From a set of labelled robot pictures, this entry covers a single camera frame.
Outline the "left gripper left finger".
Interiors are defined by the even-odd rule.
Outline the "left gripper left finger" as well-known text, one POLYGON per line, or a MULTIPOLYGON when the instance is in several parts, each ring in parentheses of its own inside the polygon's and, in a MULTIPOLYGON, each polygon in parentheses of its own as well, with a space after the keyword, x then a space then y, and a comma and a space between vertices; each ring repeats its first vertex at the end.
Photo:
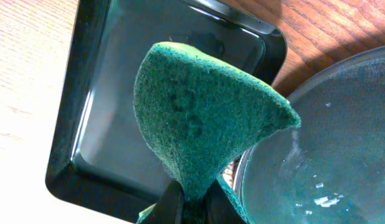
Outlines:
POLYGON ((142 224, 181 224, 184 192, 181 184, 173 180, 164 191, 142 224))

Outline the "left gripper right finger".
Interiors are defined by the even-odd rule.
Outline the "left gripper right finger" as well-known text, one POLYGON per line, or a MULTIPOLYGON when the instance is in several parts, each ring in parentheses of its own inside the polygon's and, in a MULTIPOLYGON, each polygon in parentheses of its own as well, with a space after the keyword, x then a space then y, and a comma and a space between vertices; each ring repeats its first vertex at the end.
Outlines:
POLYGON ((217 180, 212 183, 206 193, 206 223, 246 224, 217 180))

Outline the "green sponge cloth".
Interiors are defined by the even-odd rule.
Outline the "green sponge cloth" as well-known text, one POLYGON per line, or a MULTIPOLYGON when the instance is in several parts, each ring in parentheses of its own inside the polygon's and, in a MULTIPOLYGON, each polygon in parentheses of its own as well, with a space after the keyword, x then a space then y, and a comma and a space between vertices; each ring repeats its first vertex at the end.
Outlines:
POLYGON ((133 109, 147 146, 181 184, 181 223, 206 223, 206 193, 217 180, 247 215, 222 171, 248 148, 301 125, 271 86, 190 45, 154 44, 138 70, 133 109))

